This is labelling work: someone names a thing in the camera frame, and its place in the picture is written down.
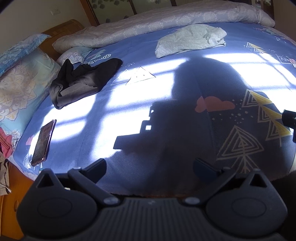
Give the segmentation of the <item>light grey pants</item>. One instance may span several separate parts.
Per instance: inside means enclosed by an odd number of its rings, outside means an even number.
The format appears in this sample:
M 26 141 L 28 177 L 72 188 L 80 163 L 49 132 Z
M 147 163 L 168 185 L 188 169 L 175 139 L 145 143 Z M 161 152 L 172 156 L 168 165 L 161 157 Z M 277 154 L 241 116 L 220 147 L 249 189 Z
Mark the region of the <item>light grey pants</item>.
M 226 36 L 226 31 L 221 27 L 212 27 L 205 24 L 189 25 L 159 39 L 155 55 L 157 58 L 162 58 L 184 51 L 225 46 L 224 38 Z

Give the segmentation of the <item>smartphone with pink case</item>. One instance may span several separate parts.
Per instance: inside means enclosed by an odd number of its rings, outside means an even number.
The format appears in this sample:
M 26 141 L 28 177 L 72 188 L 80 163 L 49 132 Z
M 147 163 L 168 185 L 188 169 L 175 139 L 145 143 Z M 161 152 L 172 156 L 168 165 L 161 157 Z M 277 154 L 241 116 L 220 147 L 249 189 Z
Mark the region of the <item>smartphone with pink case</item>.
M 31 161 L 33 167 L 46 161 L 56 122 L 57 120 L 51 120 L 49 123 L 41 127 Z

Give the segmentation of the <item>blue patterned bed sheet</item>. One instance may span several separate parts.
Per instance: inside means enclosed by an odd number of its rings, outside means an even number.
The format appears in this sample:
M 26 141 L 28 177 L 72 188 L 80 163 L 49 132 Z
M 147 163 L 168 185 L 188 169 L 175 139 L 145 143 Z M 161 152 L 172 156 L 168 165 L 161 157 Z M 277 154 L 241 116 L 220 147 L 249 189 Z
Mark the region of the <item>blue patterned bed sheet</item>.
M 121 195 L 181 196 L 200 186 L 193 162 L 270 180 L 295 160 L 292 132 L 281 122 L 295 110 L 295 45 L 257 24 L 220 23 L 226 45 L 157 58 L 161 37 L 174 29 L 131 37 L 93 50 L 87 61 L 123 61 L 97 94 L 62 109 L 46 98 L 13 158 L 32 179 L 84 168 L 104 158 L 98 185 Z M 46 161 L 31 161 L 42 126 L 57 120 Z

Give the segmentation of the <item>orange wooden nightstand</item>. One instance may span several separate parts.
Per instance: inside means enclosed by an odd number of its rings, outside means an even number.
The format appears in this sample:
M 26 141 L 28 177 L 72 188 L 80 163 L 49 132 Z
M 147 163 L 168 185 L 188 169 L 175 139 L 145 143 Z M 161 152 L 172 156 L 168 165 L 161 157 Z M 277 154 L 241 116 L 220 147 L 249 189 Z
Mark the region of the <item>orange wooden nightstand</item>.
M 11 193 L 1 196 L 1 240 L 21 240 L 23 232 L 17 222 L 16 211 L 33 180 L 10 162 L 8 170 Z

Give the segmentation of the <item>dark grey black garment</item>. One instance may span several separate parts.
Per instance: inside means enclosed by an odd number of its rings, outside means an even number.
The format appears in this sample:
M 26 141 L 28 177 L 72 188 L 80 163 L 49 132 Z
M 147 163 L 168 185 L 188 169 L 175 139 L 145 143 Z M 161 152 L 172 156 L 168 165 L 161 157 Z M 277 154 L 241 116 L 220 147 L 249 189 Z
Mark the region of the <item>dark grey black garment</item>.
M 56 109 L 62 109 L 100 92 L 122 64 L 122 60 L 112 58 L 94 67 L 81 64 L 74 68 L 70 60 L 66 59 L 49 89 L 53 105 Z

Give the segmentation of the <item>floral light blue pillow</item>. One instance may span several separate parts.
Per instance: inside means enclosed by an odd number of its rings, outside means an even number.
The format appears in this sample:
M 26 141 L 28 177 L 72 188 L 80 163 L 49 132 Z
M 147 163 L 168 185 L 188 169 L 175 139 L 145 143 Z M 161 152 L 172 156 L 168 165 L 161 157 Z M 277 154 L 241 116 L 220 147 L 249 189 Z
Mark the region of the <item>floral light blue pillow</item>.
M 1 128 L 6 135 L 20 139 L 59 70 L 38 48 L 1 76 Z

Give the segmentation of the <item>white lavender quilt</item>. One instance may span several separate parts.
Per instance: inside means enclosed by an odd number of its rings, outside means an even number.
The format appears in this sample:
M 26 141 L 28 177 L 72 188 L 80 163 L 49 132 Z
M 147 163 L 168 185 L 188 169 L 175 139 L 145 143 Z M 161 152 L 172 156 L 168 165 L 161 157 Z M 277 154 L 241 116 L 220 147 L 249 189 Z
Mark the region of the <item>white lavender quilt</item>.
M 84 28 L 72 35 L 60 37 L 52 46 L 62 54 L 77 46 L 99 48 L 163 29 L 192 24 L 235 22 L 275 26 L 275 21 L 267 13 L 250 4 L 232 1 L 197 1 L 181 6 L 153 9 L 114 23 Z

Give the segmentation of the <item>blue patterned pillow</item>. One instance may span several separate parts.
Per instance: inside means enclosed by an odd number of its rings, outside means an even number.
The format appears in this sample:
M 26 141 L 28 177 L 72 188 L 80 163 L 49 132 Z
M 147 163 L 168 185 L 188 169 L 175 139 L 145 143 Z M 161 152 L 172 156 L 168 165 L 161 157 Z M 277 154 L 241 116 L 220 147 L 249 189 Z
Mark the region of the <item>blue patterned pillow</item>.
M 37 49 L 49 37 L 47 34 L 34 34 L 4 51 L 0 57 L 1 76 L 23 57 Z

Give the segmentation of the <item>wooden headboard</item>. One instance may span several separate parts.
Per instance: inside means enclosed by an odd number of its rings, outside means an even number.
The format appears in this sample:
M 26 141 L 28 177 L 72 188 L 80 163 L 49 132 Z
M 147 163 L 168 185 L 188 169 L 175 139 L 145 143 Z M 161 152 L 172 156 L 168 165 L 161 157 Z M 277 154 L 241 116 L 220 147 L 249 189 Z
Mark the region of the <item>wooden headboard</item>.
M 77 20 L 69 20 L 66 21 L 60 25 L 57 25 L 55 27 L 52 27 L 43 34 L 49 35 L 50 37 L 47 38 L 40 46 L 39 48 L 45 52 L 49 57 L 51 57 L 53 60 L 57 60 L 61 54 L 58 53 L 52 46 L 52 44 L 58 40 L 60 37 L 73 34 L 75 32 L 78 32 L 79 30 L 84 29 L 84 26 L 79 23 Z

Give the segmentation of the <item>frosted glass wardrobe doors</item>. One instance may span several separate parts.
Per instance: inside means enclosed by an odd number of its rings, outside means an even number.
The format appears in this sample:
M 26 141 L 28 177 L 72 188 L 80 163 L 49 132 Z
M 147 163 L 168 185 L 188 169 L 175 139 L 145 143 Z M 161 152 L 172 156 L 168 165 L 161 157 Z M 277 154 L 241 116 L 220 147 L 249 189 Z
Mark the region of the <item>frosted glass wardrobe doors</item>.
M 176 6 L 176 1 L 88 0 L 81 1 L 92 26 L 113 23 L 152 9 Z

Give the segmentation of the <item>white wall switch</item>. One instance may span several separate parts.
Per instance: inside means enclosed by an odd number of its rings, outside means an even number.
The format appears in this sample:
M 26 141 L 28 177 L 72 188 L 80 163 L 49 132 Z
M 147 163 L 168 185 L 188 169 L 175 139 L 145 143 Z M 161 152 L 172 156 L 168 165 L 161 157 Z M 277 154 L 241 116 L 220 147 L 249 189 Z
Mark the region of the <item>white wall switch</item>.
M 61 11 L 60 11 L 59 8 L 52 8 L 52 9 L 50 9 L 50 12 L 51 12 L 51 14 L 52 14 L 53 16 L 58 15 L 58 14 L 61 13 Z

